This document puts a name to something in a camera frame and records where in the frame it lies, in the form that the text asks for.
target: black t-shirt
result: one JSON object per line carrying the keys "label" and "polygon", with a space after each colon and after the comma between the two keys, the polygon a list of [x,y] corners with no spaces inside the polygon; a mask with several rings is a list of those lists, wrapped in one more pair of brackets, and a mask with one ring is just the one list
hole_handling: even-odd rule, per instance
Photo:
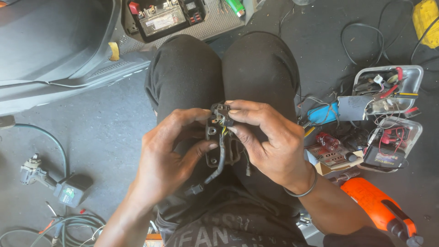
{"label": "black t-shirt", "polygon": [[[246,200],[235,201],[177,229],[167,247],[308,247],[295,217],[277,217]],[[325,247],[394,247],[379,230],[326,235]]]}

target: black bracelet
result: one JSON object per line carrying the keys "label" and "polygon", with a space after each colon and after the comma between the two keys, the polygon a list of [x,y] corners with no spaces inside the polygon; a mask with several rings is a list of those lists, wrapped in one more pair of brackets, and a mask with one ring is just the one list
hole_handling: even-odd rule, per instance
{"label": "black bracelet", "polygon": [[313,166],[314,174],[315,174],[315,176],[314,176],[314,177],[315,177],[315,178],[314,178],[314,183],[313,183],[313,185],[311,186],[311,188],[310,188],[307,192],[298,195],[298,194],[295,194],[295,193],[289,191],[287,188],[284,187],[284,190],[288,193],[288,195],[290,195],[290,196],[294,196],[294,197],[302,197],[302,196],[306,196],[306,195],[308,195],[308,194],[311,192],[311,190],[313,190],[314,187],[316,187],[317,177],[318,177],[317,169],[316,169],[316,167],[315,167],[314,165],[311,164],[311,166]]}

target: concrete floor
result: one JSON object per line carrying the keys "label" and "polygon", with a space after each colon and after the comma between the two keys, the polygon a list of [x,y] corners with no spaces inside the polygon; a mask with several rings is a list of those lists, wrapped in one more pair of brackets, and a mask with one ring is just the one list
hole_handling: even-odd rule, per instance
{"label": "concrete floor", "polygon": [[[340,78],[359,71],[340,44],[341,29],[351,22],[376,26],[385,3],[381,0],[317,0],[312,5],[295,7],[294,13],[284,21],[282,38],[297,60],[303,95],[312,93],[330,101],[329,95],[340,84]],[[407,17],[402,15],[398,21],[396,16],[401,8],[396,6],[383,20],[386,39],[395,34],[391,27]],[[291,7],[292,2],[288,0],[267,0],[248,26],[222,36],[211,47],[222,56],[233,41],[249,31],[278,33],[279,20]],[[346,37],[354,58],[364,58],[363,62],[369,63],[376,56],[376,34],[372,31],[354,29],[346,33]],[[407,64],[416,41],[413,25],[409,23],[402,38],[389,50],[389,56],[400,64]],[[436,51],[421,46],[415,62],[437,55]],[[71,172],[93,177],[89,198],[71,213],[86,208],[108,220],[124,197],[136,173],[141,137],[156,121],[143,90],[144,77],[144,73],[137,73],[109,87],[15,115],[17,123],[37,125],[60,140]],[[412,120],[423,125],[424,133],[408,157],[410,166],[393,174],[363,173],[413,219],[425,238],[426,247],[439,243],[436,233],[439,229],[439,168],[433,155],[439,136],[435,125],[439,120],[435,114],[439,100],[437,92],[432,90],[436,80],[437,76],[426,72],[422,85],[427,92],[421,91],[416,100],[423,114]],[[305,109],[311,106],[308,102]],[[40,184],[24,186],[19,182],[20,166],[34,153],[40,153],[47,166],[56,171],[55,179],[61,178],[61,156],[51,140],[30,129],[0,131],[0,232],[15,226],[43,229],[51,217],[44,201],[49,201],[61,213],[61,205],[56,203],[50,190]],[[309,241],[321,246],[322,237],[315,235]],[[33,236],[23,235],[10,238],[14,246],[27,246],[32,240]]]}

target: hand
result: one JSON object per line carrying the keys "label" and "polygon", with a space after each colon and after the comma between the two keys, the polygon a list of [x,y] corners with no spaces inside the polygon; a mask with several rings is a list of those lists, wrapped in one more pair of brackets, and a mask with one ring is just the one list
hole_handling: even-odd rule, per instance
{"label": "hand", "polygon": [[314,171],[305,162],[303,127],[287,120],[268,104],[245,100],[226,101],[226,104],[232,109],[230,118],[259,126],[268,137],[268,142],[260,143],[242,124],[229,128],[247,149],[250,162],[293,193],[308,191],[314,182]]}
{"label": "hand", "polygon": [[133,198],[145,198],[140,202],[145,206],[158,203],[190,177],[206,152],[218,147],[214,141],[203,140],[196,143],[184,157],[173,151],[183,139],[204,137],[205,120],[211,114],[210,110],[201,108],[177,109],[143,136],[139,169],[130,187]]}

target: black pants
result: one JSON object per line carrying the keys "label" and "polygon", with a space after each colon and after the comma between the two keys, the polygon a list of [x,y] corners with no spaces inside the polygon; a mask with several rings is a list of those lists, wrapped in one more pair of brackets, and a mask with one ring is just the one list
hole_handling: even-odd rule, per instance
{"label": "black pants", "polygon": [[[299,83],[297,64],[288,46],[273,34],[254,32],[232,44],[222,60],[196,38],[189,35],[171,37],[151,62],[145,89],[158,113],[157,123],[175,109],[210,109],[214,103],[235,99],[268,103],[296,122],[294,97]],[[261,142],[267,141],[258,127],[252,127],[252,130]],[[181,142],[176,152],[184,154],[196,141]],[[298,213],[301,204],[297,198],[289,196],[282,186],[255,167],[252,175],[246,176],[246,163],[241,159],[209,183],[204,192],[186,197],[186,188],[204,181],[215,170],[201,159],[188,181],[158,205],[157,224],[164,229],[161,234],[165,235],[165,242],[185,219],[199,217],[205,212],[204,207],[220,188],[230,185],[241,184],[250,196],[269,207],[276,207],[279,214],[288,209],[289,214]]]}

